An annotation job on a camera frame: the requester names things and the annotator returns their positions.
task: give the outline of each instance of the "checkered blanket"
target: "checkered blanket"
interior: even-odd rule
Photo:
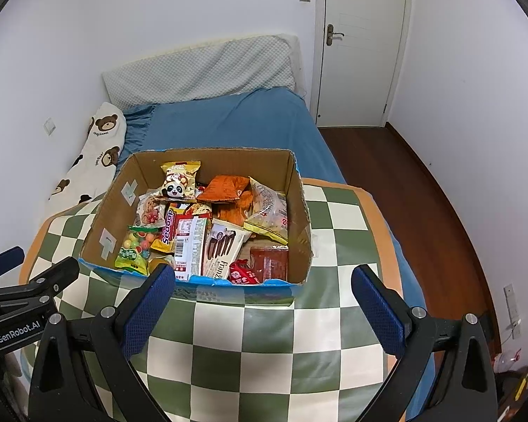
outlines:
[[[352,295],[350,274],[367,263],[400,292],[389,231],[366,192],[304,183],[314,259],[302,295],[289,307],[173,298],[145,349],[132,358],[172,421],[353,422],[386,378],[393,361]],[[78,256],[100,201],[50,221],[30,259],[30,277]],[[117,306],[127,292],[81,266],[77,281],[56,301],[68,319],[83,318]],[[27,377],[36,352],[36,345],[24,350]],[[97,359],[86,354],[107,412],[124,420]]]

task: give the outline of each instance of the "blue gripper pad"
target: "blue gripper pad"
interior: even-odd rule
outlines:
[[[352,293],[372,326],[383,350],[400,358],[405,352],[405,329],[367,274],[356,267],[352,271]]]
[[[24,262],[24,250],[20,246],[8,249],[0,254],[0,276]]]
[[[143,350],[174,293],[175,285],[174,270],[166,265],[124,324],[120,344],[121,351],[127,360]]]

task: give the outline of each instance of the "wall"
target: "wall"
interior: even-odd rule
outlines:
[[[528,362],[528,18],[515,0],[413,0],[389,121],[448,196],[508,336],[514,286]]]
[[[80,0],[10,0],[0,13],[0,252],[27,251],[43,207],[105,98]],[[43,123],[57,129],[48,136]],[[0,284],[17,283],[11,272]]]
[[[307,105],[311,95],[315,1],[88,0],[105,70],[173,47],[238,35],[286,32],[300,39]]]

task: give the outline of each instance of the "door frame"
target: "door frame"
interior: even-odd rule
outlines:
[[[395,96],[395,89],[397,87],[401,67],[403,66],[403,58],[405,55],[405,48],[407,38],[409,35],[410,15],[413,0],[405,0],[405,8],[403,12],[403,27],[401,28],[401,38],[399,40],[399,48],[397,50],[397,60],[395,62],[395,69],[393,71],[393,78],[391,79],[391,86],[387,94],[387,101],[383,117],[379,122],[379,126],[385,125],[387,118],[391,111],[391,105]],[[310,112],[311,116],[317,124],[317,113],[319,110],[319,95],[321,89],[321,75],[322,75],[322,55],[325,46],[325,12],[327,9],[327,0],[315,0],[315,49],[313,55],[313,78],[311,80],[311,101]]]

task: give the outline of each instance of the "white door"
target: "white door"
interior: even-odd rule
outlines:
[[[327,0],[318,126],[379,126],[403,28],[405,0]],[[332,45],[327,27],[333,25]]]

